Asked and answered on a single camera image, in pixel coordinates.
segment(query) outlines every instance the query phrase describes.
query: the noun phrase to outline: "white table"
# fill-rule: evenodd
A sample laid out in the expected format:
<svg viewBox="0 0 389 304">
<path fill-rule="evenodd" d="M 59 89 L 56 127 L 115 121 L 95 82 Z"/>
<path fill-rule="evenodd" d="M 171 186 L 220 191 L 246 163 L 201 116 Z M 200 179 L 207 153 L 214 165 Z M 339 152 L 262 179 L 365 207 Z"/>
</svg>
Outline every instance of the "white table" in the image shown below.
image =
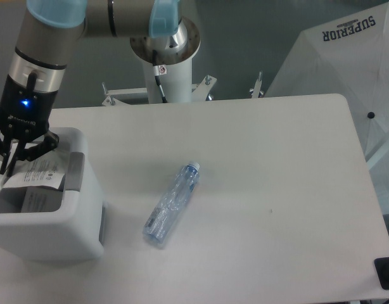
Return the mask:
<svg viewBox="0 0 389 304">
<path fill-rule="evenodd" d="M 105 254 L 23 261 L 0 249 L 0 303 L 319 303 L 388 298 L 389 238 L 338 95 L 54 110 L 108 194 Z M 165 249 L 142 228 L 181 165 L 200 183 Z"/>
</svg>

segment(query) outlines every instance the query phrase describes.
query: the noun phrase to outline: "blue led light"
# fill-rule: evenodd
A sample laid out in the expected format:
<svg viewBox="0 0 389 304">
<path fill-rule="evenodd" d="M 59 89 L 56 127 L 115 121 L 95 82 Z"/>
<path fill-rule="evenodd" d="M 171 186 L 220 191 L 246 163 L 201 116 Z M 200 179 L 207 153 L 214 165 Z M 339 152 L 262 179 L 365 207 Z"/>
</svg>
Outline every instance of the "blue led light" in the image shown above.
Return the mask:
<svg viewBox="0 0 389 304">
<path fill-rule="evenodd" d="M 22 105 L 24 105 L 26 108 L 30 106 L 30 101 L 28 99 L 23 99 L 20 101 Z"/>
</svg>

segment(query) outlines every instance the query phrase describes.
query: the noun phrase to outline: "light blue joint cap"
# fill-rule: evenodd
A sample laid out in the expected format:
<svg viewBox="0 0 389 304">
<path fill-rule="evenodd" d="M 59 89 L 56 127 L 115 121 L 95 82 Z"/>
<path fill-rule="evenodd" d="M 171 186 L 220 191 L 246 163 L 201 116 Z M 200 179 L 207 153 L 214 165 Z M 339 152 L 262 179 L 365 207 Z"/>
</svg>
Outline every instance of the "light blue joint cap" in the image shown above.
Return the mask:
<svg viewBox="0 0 389 304">
<path fill-rule="evenodd" d="M 86 15 L 87 0 L 27 0 L 31 15 L 60 29 L 80 25 Z"/>
<path fill-rule="evenodd" d="M 150 18 L 150 37 L 171 36 L 179 26 L 177 4 L 180 0 L 155 0 Z"/>
</svg>

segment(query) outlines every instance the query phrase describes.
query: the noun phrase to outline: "paper receipt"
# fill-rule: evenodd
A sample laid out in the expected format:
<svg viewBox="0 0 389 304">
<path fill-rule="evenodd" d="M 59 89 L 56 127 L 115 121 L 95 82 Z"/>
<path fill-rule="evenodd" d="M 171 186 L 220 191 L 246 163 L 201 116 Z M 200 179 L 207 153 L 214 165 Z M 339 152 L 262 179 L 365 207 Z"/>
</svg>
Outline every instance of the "paper receipt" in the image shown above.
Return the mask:
<svg viewBox="0 0 389 304">
<path fill-rule="evenodd" d="M 69 161 L 69 152 L 56 149 L 34 161 L 18 161 L 3 188 L 46 186 L 59 189 Z"/>
<path fill-rule="evenodd" d="M 54 212 L 61 206 L 62 192 L 28 187 L 25 193 L 22 212 Z"/>
</svg>

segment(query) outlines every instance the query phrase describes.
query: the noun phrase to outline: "gray floor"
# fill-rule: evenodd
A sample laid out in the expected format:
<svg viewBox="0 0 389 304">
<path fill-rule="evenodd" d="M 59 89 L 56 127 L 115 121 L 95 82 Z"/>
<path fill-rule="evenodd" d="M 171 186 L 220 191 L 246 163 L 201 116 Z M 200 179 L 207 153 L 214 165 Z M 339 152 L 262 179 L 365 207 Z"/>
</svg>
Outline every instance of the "gray floor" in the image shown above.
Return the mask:
<svg viewBox="0 0 389 304">
<path fill-rule="evenodd" d="M 183 0 L 184 15 L 200 28 L 193 82 L 218 78 L 216 99 L 247 98 L 258 71 L 263 89 L 273 81 L 301 30 L 385 0 Z M 0 3 L 0 96 L 22 22 L 25 1 Z M 144 87 L 141 66 L 126 38 L 78 43 L 55 107 L 98 106 L 109 89 Z"/>
</svg>

